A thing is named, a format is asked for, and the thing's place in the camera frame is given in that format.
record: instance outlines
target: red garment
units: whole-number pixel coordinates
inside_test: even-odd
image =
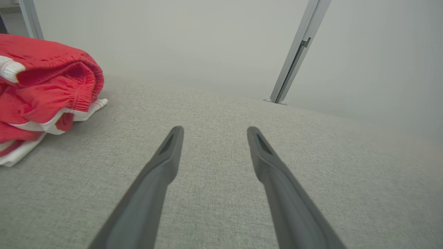
[[[0,34],[0,143],[36,140],[42,133],[9,124],[43,124],[63,108],[87,113],[103,83],[101,68],[83,50]],[[65,113],[57,128],[68,131],[72,122]]]

